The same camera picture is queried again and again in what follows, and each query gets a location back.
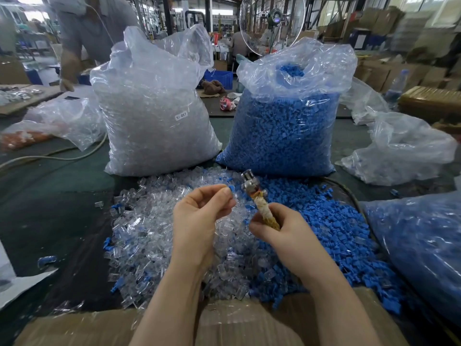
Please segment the person's left hand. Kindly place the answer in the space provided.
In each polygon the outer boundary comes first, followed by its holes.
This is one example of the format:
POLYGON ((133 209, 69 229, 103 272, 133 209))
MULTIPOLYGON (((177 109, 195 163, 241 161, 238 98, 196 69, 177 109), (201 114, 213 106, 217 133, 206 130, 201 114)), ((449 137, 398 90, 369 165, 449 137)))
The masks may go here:
POLYGON ((194 189, 173 210, 171 263, 206 271, 213 261, 216 221, 207 215, 207 203, 213 196, 233 196, 224 184, 194 189))

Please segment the tape-wrapped metal-tipped hand tool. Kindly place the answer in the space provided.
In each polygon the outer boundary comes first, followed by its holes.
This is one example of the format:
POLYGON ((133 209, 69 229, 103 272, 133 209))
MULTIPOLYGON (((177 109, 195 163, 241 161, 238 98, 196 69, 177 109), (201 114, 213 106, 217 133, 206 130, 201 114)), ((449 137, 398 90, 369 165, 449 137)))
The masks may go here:
POLYGON ((243 184, 242 190, 253 200, 258 211, 262 215, 263 222, 276 231, 280 231, 281 227, 269 208, 269 203, 266 200, 267 191, 261 188, 259 179, 253 174, 251 169, 245 170, 242 174, 243 184))

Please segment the person's right forearm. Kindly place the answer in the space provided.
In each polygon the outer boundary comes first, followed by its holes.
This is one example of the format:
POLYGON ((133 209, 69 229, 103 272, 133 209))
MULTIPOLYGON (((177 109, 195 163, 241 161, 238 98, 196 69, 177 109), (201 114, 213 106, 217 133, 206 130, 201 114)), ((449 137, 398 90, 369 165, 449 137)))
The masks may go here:
POLYGON ((321 346, 382 346, 357 294, 341 273, 301 278, 313 298, 321 346))

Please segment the pile of loose blue pieces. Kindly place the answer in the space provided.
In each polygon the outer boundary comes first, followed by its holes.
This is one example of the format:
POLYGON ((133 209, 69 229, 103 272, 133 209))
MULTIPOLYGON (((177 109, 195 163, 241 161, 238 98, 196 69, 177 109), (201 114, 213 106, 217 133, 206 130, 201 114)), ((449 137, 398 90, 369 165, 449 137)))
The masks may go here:
MULTIPOLYGON (((403 283, 391 266, 377 258, 377 249, 370 236, 369 226, 354 206, 333 199, 333 190, 327 185, 312 187, 304 180, 285 178, 259 178, 263 187, 269 189, 269 204, 281 203, 302 217, 302 230, 313 234, 313 239, 296 239, 301 253, 310 254, 309 263, 320 268, 320 256, 310 246, 320 244, 320 253, 326 253, 341 271, 351 287, 365 286, 377 295, 383 308, 396 315, 401 314, 406 301, 403 283)), ((251 279, 249 295, 263 303, 273 302, 277 308, 282 297, 307 290, 295 282, 298 276, 293 268, 282 261, 281 254, 269 239, 259 238, 269 264, 259 268, 251 279)))

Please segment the large bag of blue pieces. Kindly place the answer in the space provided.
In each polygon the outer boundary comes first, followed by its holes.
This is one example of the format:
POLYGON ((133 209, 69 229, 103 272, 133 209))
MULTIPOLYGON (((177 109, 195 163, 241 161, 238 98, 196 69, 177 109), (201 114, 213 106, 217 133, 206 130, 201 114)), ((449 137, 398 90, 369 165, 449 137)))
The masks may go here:
POLYGON ((308 178, 335 172, 331 141, 341 94, 358 64, 349 44, 302 38, 239 64, 244 86, 226 148, 216 157, 234 171, 308 178))

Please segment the brown cardboard box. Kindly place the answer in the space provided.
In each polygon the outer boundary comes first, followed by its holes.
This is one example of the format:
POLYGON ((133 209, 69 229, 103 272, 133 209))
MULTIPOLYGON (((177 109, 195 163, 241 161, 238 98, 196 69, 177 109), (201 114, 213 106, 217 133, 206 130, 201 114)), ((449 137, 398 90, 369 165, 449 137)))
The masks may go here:
MULTIPOLYGON (((13 345, 128 346, 140 320, 132 308, 44 316, 13 345)), ((201 310, 195 346, 320 346, 313 300, 289 295, 276 310, 250 299, 210 303, 201 310)))

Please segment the brown cloth gloves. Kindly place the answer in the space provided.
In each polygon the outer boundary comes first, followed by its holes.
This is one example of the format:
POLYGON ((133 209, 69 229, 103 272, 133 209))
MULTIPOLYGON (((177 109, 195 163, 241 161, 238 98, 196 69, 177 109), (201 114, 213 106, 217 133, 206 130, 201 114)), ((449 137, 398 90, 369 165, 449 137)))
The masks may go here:
POLYGON ((226 89, 224 88, 222 83, 218 80, 212 80, 212 81, 201 80, 200 86, 203 89, 203 93, 207 96, 213 96, 216 94, 226 93, 226 89))

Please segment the blue plastic crate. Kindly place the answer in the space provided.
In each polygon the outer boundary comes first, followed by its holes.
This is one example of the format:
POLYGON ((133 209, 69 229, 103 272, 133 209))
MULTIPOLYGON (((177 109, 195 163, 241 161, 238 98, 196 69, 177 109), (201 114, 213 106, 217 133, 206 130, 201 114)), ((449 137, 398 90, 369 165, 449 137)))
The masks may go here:
POLYGON ((206 81, 219 81, 224 89, 232 90, 233 88, 233 72, 225 70, 206 70, 203 76, 203 79, 206 81))

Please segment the crumpled bag of clear pieces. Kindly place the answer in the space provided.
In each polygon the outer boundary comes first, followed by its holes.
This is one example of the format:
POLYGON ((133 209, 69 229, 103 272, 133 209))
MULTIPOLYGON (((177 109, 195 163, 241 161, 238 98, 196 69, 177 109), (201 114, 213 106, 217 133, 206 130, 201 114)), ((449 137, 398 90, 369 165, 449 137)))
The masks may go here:
POLYGON ((366 184, 395 186, 433 179, 455 159, 457 140, 417 117, 380 112, 367 126, 371 144, 335 163, 366 184))

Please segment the empty clear plastic bag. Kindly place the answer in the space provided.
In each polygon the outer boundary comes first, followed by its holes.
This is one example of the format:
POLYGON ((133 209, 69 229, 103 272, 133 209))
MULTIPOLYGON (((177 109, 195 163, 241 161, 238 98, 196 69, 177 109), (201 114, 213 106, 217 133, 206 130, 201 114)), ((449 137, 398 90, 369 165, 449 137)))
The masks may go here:
POLYGON ((355 125, 372 123, 381 113, 391 112, 382 94, 356 77, 350 89, 340 95, 339 103, 350 110, 355 125))

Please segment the slack clear plastic bag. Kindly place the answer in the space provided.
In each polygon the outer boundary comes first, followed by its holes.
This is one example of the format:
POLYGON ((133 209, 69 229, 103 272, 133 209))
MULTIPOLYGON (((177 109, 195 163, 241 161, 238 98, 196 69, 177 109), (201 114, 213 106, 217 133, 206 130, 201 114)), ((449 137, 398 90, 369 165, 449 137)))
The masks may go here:
POLYGON ((106 134, 102 113, 89 98, 54 100, 33 107, 21 121, 20 130, 66 139, 80 151, 106 134))

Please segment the standing metal cage fan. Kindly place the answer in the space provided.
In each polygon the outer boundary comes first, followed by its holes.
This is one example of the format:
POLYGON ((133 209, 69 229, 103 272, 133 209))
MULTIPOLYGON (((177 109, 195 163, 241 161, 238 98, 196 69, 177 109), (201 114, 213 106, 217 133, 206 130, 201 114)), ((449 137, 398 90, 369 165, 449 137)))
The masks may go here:
POLYGON ((239 27, 250 52, 263 57, 293 45, 306 11, 306 0, 242 0, 239 27))

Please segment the clear water bottle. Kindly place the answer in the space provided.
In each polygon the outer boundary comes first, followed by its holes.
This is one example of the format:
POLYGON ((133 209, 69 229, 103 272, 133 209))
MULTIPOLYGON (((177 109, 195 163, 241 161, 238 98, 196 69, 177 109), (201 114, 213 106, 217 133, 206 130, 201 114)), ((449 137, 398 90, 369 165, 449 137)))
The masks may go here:
POLYGON ((406 82, 408 79, 409 75, 409 70, 408 69, 402 69, 398 76, 396 76, 388 90, 385 92, 383 99, 386 101, 386 103, 389 106, 389 109, 395 109, 397 105, 397 101, 402 95, 405 87, 406 87, 406 82))

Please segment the white plastic sheet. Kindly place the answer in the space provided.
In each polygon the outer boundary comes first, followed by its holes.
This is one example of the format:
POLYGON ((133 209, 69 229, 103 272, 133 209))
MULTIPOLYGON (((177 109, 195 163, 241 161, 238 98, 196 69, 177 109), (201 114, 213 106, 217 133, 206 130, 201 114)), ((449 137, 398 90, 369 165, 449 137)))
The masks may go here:
POLYGON ((6 250, 0 241, 0 311, 25 291, 31 289, 56 271, 58 271, 57 268, 49 269, 45 273, 33 276, 17 276, 6 250))

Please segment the stack of cardboard boxes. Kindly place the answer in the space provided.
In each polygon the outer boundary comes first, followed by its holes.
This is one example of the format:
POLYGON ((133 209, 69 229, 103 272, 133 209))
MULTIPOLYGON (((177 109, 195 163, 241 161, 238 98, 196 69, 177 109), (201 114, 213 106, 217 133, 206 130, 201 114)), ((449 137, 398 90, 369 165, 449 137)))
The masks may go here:
POLYGON ((343 42, 356 51, 354 77, 377 92, 386 92, 401 70, 408 71, 405 89, 437 87, 448 61, 461 49, 461 24, 429 27, 434 12, 404 12, 395 6, 368 8, 352 16, 343 42))

